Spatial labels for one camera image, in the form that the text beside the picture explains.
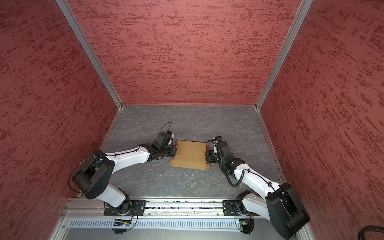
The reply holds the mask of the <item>brown cardboard box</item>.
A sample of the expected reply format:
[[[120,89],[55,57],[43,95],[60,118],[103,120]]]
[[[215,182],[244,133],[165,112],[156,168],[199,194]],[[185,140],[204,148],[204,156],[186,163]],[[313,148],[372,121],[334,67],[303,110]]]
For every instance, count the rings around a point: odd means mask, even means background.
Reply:
[[[176,155],[169,165],[173,168],[185,168],[207,171],[211,166],[207,163],[208,144],[203,142],[178,141]]]

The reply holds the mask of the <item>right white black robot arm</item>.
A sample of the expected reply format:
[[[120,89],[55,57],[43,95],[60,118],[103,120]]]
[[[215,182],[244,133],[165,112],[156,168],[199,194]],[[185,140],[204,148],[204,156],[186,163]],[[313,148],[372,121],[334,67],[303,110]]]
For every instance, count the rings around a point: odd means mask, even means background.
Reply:
[[[227,142],[209,140],[206,159],[219,165],[231,187],[245,184],[250,188],[237,196],[238,214],[256,214],[269,220],[286,240],[309,223],[310,216],[292,185],[274,182],[253,170],[234,156]]]

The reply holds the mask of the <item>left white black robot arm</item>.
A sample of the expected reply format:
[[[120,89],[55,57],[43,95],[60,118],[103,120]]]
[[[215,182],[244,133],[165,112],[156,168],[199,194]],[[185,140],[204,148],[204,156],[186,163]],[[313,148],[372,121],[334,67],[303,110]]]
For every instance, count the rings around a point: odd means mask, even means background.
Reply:
[[[150,144],[117,153],[96,151],[93,156],[76,167],[71,178],[88,200],[98,199],[115,209],[127,210],[130,199],[126,193],[110,184],[112,175],[128,167],[173,157],[175,154],[175,145],[156,148]]]

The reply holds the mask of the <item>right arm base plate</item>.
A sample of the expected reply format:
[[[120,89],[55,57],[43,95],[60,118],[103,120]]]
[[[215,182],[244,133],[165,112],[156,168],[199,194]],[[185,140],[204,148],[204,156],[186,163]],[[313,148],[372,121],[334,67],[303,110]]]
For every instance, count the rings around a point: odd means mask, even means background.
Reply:
[[[266,203],[258,200],[223,200],[225,217],[257,217],[268,214]]]

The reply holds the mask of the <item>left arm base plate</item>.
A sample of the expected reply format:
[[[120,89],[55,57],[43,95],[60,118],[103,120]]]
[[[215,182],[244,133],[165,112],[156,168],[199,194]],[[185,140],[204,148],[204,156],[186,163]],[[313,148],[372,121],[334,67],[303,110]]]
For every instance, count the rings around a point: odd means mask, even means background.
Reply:
[[[125,200],[119,207],[105,203],[104,216],[142,216],[146,208],[146,200]]]

